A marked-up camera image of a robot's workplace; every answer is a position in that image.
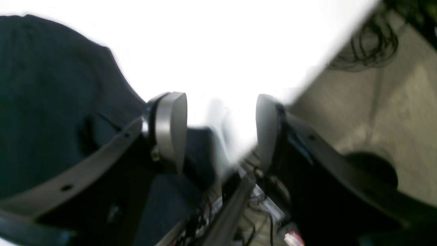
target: mounting hole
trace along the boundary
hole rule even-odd
[[[64,186],[62,186],[61,191],[62,192],[68,191],[68,190],[71,190],[71,188],[73,188],[73,185],[64,185]]]

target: black cable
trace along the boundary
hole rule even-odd
[[[245,218],[247,220],[247,222],[249,222],[252,225],[252,234],[250,235],[247,242],[244,244],[245,246],[249,246],[255,237],[256,226],[245,214],[243,214],[243,218]]]
[[[209,219],[208,219],[208,226],[209,226],[211,224],[211,217],[212,217],[212,204],[211,204],[211,200],[209,199],[209,197],[207,199],[208,199],[208,203],[209,203]]]
[[[255,236],[254,238],[256,238],[258,236],[258,234],[261,232],[261,230],[264,228],[264,226],[266,225],[267,219],[269,218],[269,215],[267,212],[265,212],[266,217],[264,217],[263,223],[260,225],[260,227],[258,228],[258,230],[255,232]]]
[[[265,213],[265,214],[267,214],[267,216],[270,217],[270,246],[274,246],[273,245],[273,216],[271,215],[271,213],[269,213],[267,211],[256,209],[250,205],[249,205],[249,208],[252,209],[253,211],[256,211],[256,212]]]
[[[329,68],[349,72],[380,68],[392,61],[398,45],[396,33],[381,13],[364,24]]]

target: white light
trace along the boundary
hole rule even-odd
[[[293,102],[378,0],[3,0],[0,14],[55,20],[108,46],[148,100],[186,92],[188,124],[219,98],[237,160],[256,144],[258,94]]]
[[[18,246],[18,245],[8,242],[3,238],[0,238],[0,246]]]

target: black cloth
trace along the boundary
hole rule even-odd
[[[108,48],[32,15],[0,17],[0,83],[0,199],[73,167],[145,105]],[[185,176],[159,176],[135,244],[155,245],[196,209],[200,194]]]

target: beige floor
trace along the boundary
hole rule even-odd
[[[394,29],[402,24],[393,14]],[[326,70],[289,111],[341,153],[385,151],[399,190],[437,207],[437,51],[412,27],[399,35],[389,65],[358,73]],[[249,215],[258,225],[263,219]],[[252,245],[269,245],[269,229],[266,223]],[[275,245],[283,244],[276,237]]]

